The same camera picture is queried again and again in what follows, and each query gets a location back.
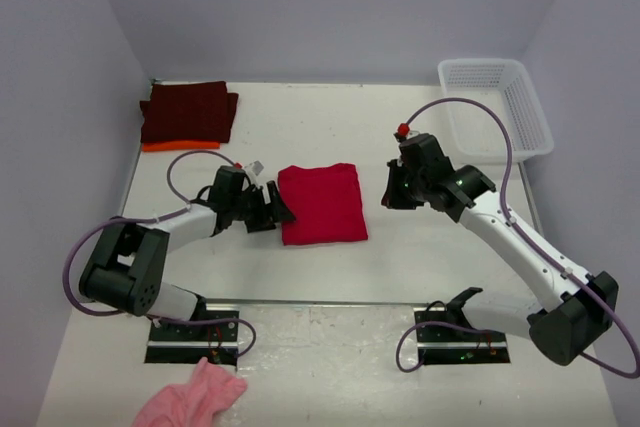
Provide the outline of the dark maroon t-shirt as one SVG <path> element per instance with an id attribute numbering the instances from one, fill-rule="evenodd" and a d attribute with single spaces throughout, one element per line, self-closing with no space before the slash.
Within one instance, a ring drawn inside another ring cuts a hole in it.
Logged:
<path id="1" fill-rule="evenodd" d="M 142 143 L 205 141 L 228 143 L 239 94 L 224 81 L 159 84 L 140 102 Z"/>

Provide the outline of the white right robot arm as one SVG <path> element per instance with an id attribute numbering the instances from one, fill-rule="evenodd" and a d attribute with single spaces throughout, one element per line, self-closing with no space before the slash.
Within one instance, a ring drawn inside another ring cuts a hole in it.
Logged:
<path id="1" fill-rule="evenodd" d="M 382 206 L 427 205 L 447 215 L 496 252 L 535 296 L 525 302 L 469 287 L 442 310 L 424 310 L 414 332 L 447 328 L 459 340 L 491 331 L 516 335 L 561 366 L 584 355 L 614 322 L 618 283 L 562 255 L 508 206 L 503 187 L 475 166 L 455 168 L 435 136 L 397 139 L 399 156 L 387 164 Z"/>

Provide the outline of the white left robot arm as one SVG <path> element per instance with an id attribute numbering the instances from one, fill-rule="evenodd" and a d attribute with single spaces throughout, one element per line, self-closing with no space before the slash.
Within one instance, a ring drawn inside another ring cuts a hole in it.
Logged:
<path id="1" fill-rule="evenodd" d="M 79 291 L 116 313 L 172 321 L 183 338 L 198 339 L 208 326 L 207 314 L 198 309 L 202 297 L 163 281 L 168 254 L 217 236 L 235 222 L 254 233 L 294 219 L 275 182 L 257 186 L 246 170 L 222 166 L 213 183 L 179 212 L 146 221 L 109 221 L 82 272 Z"/>

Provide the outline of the red t-shirt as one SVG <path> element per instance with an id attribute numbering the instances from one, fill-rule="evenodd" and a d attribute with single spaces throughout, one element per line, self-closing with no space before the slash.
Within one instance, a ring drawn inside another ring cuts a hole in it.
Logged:
<path id="1" fill-rule="evenodd" d="M 277 183 L 293 221 L 282 225 L 286 246 L 361 242 L 368 239 L 356 167 L 290 166 L 278 173 Z"/>

